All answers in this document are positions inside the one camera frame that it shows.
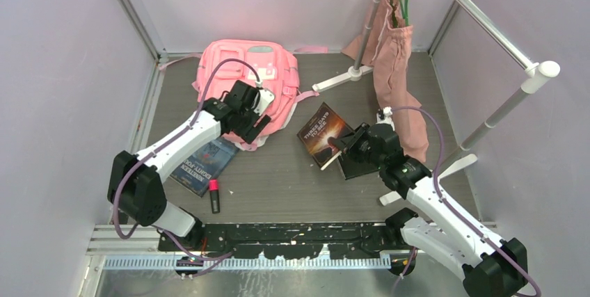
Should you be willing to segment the Three Days to See book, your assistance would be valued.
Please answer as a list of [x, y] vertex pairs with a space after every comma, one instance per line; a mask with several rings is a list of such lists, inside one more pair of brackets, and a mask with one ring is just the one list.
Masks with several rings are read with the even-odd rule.
[[330, 143], [330, 138], [340, 138], [352, 132], [350, 125], [324, 102], [299, 130], [297, 138], [320, 170], [325, 170], [341, 155], [340, 150]]

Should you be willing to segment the Moon and Sixpence book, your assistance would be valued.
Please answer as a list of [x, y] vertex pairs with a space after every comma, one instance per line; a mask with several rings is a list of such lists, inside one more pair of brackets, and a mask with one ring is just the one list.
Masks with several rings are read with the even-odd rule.
[[345, 180], [378, 172], [377, 166], [366, 162], [357, 154], [341, 152], [337, 160]]

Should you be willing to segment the pink student backpack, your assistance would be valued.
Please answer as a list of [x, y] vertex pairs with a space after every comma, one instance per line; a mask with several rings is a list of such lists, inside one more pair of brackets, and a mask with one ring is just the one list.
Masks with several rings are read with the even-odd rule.
[[298, 63], [293, 54], [274, 42], [252, 40], [218, 40], [212, 42], [200, 57], [193, 88], [201, 93], [212, 75], [213, 69], [223, 60], [235, 58], [251, 65], [229, 62], [222, 65], [214, 75], [206, 93], [206, 98], [221, 98], [225, 91], [230, 91], [235, 81], [243, 81], [250, 86], [255, 85], [256, 77], [262, 80], [262, 86], [270, 90], [275, 98], [265, 110], [271, 118], [262, 133], [251, 144], [245, 143], [238, 135], [229, 133], [224, 138], [231, 141], [240, 150], [254, 151], [265, 144], [267, 138], [284, 129], [299, 102], [317, 96], [310, 90], [300, 92]]

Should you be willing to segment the Nineteen Eighty-Four blue book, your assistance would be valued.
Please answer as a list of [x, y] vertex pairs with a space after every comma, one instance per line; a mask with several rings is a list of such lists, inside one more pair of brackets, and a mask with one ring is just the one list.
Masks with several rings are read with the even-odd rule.
[[218, 179], [238, 151], [238, 147], [230, 141], [217, 138], [185, 159], [170, 174], [170, 178], [202, 197], [209, 189], [209, 182]]

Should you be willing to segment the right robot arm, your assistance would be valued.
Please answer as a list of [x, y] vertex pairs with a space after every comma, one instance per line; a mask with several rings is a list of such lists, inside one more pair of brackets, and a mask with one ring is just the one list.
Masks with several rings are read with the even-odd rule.
[[386, 220], [393, 248], [424, 251], [455, 274], [469, 296], [515, 296], [529, 283], [526, 247], [516, 238], [502, 238], [463, 209], [425, 165], [404, 154], [392, 126], [363, 123], [328, 142], [351, 160], [377, 167], [389, 189], [435, 223], [430, 226], [409, 208], [398, 211]]

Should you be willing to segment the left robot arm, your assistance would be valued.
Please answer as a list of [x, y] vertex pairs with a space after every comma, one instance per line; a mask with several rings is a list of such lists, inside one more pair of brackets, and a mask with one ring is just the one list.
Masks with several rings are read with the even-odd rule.
[[198, 219], [166, 199], [163, 182], [209, 142], [230, 132], [252, 143], [271, 119], [265, 110], [275, 95], [260, 83], [236, 81], [222, 99], [209, 98], [178, 128], [137, 153], [121, 151], [113, 160], [107, 198], [113, 205], [113, 222], [119, 212], [142, 226], [153, 226], [175, 235], [186, 250], [203, 240]]

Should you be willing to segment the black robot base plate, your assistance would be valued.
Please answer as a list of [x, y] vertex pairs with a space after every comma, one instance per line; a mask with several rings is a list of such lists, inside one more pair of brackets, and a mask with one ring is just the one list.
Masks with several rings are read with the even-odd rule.
[[232, 253], [235, 259], [372, 259], [412, 250], [384, 222], [361, 223], [207, 223], [195, 243], [181, 240], [191, 252], [210, 257]]

